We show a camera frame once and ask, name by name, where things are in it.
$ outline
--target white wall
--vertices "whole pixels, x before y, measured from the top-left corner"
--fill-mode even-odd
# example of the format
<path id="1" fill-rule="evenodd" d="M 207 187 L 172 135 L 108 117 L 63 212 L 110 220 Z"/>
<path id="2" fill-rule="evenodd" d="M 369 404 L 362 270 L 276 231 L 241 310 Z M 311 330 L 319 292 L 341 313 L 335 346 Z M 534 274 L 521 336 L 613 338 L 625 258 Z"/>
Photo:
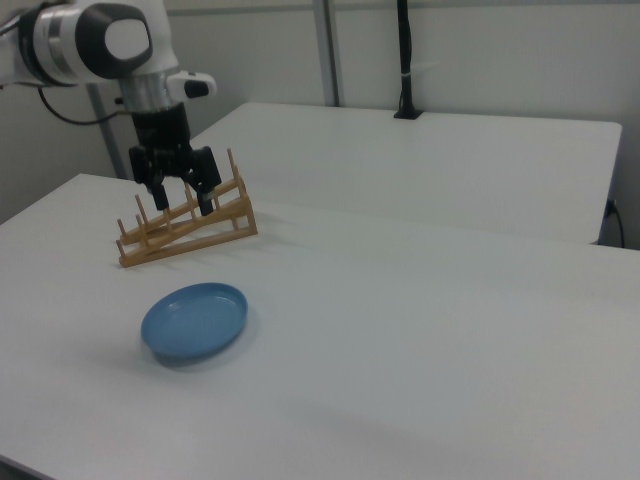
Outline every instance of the white wall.
<path id="1" fill-rule="evenodd" d="M 346 106 L 397 108 L 395 15 L 338 8 Z M 410 19 L 414 64 L 439 62 L 414 79 L 419 107 L 621 123 L 612 196 L 640 248 L 640 5 L 416 8 Z M 614 227 L 605 241 L 617 245 Z"/>
<path id="2" fill-rule="evenodd" d="M 38 2 L 2 0 L 0 19 Z M 48 91 L 67 116 L 95 118 L 84 87 Z M 0 90 L 0 223 L 78 173 L 113 176 L 98 127 L 74 127 L 54 118 L 38 92 L 21 86 Z"/>

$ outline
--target white robot link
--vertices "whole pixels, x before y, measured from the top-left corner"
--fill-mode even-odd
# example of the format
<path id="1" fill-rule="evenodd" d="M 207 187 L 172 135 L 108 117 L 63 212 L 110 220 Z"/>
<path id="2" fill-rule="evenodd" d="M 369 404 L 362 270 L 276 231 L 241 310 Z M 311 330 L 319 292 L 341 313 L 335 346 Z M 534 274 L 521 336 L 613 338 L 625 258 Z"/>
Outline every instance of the white robot link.
<path id="1" fill-rule="evenodd" d="M 0 24 L 0 88 L 111 80 L 120 85 L 140 142 L 129 151 L 136 182 L 164 210 L 164 177 L 180 177 L 196 191 L 202 214 L 211 213 L 220 175 L 211 149 L 189 144 L 184 102 L 214 95 L 216 83 L 180 71 L 162 0 L 45 2 Z"/>

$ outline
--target white table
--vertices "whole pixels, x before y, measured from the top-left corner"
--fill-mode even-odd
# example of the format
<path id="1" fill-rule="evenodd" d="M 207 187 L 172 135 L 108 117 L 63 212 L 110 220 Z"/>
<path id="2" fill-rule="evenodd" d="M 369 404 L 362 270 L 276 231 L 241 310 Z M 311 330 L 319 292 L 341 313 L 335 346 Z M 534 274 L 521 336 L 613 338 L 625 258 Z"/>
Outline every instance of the white table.
<path id="1" fill-rule="evenodd" d="M 636 252 L 269 201 L 231 146 L 257 237 L 121 269 L 144 189 L 89 176 L 0 226 L 0 455 L 60 480 L 638 478 Z M 158 364 L 144 314 L 205 281 L 246 294 L 246 330 Z"/>
<path id="2" fill-rule="evenodd" d="M 246 104 L 197 145 L 232 147 L 253 195 L 429 224 L 592 243 L 620 125 Z"/>

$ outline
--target blue dish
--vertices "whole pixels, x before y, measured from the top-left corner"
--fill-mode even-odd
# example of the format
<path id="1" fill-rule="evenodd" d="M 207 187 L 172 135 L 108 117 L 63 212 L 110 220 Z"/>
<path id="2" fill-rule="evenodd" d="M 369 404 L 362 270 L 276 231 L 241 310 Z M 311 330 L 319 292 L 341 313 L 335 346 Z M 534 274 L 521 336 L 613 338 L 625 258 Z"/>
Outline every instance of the blue dish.
<path id="1" fill-rule="evenodd" d="M 231 285 L 191 285 L 151 307 L 142 321 L 142 339 L 161 357 L 208 356 L 240 334 L 247 321 L 247 310 L 247 299 Z"/>

